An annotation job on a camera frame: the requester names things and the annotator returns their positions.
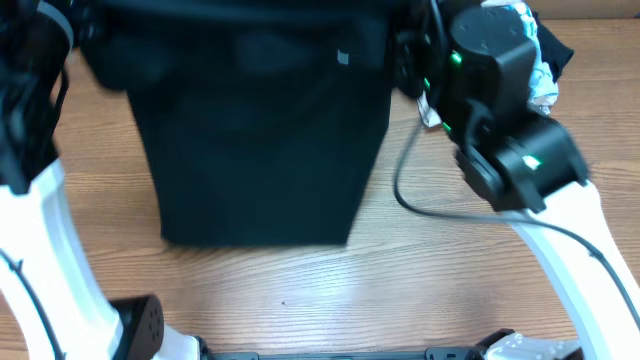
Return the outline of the black t-shirt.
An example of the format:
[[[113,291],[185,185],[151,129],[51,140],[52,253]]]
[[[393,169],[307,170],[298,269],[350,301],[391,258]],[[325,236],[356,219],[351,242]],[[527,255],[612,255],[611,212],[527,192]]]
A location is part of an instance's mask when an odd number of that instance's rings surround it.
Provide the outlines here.
[[[162,237],[341,245],[389,124],[393,1],[101,1],[82,48],[124,92]]]

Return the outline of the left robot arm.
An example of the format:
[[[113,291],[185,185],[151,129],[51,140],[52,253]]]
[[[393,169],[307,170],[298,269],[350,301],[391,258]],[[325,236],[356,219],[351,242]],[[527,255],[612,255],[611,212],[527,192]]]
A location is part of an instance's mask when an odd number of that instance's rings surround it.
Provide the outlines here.
[[[1,291],[32,359],[204,359],[157,297],[105,297],[72,219],[53,134],[66,61],[101,32],[91,1],[1,5]]]

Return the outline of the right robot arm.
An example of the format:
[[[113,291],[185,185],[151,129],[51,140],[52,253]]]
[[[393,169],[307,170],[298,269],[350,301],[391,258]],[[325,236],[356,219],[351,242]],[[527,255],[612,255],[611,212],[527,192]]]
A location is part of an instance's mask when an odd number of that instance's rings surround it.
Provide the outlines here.
[[[635,359],[639,286],[568,130],[528,101],[537,50],[513,10],[413,1],[392,23],[398,87],[437,114],[468,186],[536,257],[576,331],[572,341],[500,330],[428,359]]]

